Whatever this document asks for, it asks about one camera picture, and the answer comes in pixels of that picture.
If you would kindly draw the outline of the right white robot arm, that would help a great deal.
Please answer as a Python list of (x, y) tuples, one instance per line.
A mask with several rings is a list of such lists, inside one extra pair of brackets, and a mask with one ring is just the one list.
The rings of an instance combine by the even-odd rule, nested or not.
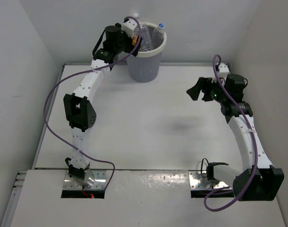
[(220, 110), (235, 136), (242, 170), (235, 170), (225, 162), (211, 162), (203, 176), (211, 182), (225, 182), (239, 201), (272, 201), (284, 180), (284, 173), (275, 168), (265, 154), (254, 128), (252, 109), (243, 101), (248, 81), (238, 74), (229, 74), (220, 81), (222, 86), (212, 78), (200, 77), (187, 94), (196, 101), (203, 92), (203, 101), (220, 104)]

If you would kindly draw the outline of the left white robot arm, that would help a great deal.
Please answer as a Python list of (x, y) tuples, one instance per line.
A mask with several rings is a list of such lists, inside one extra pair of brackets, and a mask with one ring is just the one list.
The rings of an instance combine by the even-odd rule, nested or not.
[(68, 174), (78, 183), (86, 184), (89, 175), (89, 158), (83, 153), (89, 147), (91, 128), (96, 121), (96, 112), (92, 106), (95, 92), (103, 79), (110, 73), (112, 63), (118, 61), (122, 52), (137, 56), (141, 39), (135, 34), (138, 29), (136, 22), (129, 25), (107, 26), (93, 49), (91, 72), (87, 73), (73, 91), (63, 98), (66, 119), (72, 131), (74, 151), (66, 158)]

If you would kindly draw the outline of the small orange bottle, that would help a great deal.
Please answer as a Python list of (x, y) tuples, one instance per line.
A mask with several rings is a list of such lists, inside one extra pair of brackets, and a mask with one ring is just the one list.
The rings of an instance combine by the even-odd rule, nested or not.
[(138, 36), (134, 36), (133, 41), (132, 41), (133, 46), (136, 46), (137, 40), (138, 40)]

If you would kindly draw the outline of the clear bottle cream label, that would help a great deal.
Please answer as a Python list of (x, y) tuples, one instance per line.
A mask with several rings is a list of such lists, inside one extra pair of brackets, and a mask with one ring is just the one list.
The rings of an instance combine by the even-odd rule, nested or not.
[(137, 13), (133, 15), (133, 17), (139, 22), (141, 28), (141, 37), (142, 41), (140, 44), (140, 51), (147, 52), (153, 50), (153, 44), (150, 37), (149, 29), (147, 23), (142, 20)]

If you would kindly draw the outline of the clear bottle blue-white cap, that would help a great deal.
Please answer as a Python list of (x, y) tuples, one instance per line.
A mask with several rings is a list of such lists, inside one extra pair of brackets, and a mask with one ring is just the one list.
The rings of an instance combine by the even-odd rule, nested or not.
[(162, 43), (164, 38), (164, 24), (159, 23), (152, 33), (152, 43), (154, 45), (159, 45)]

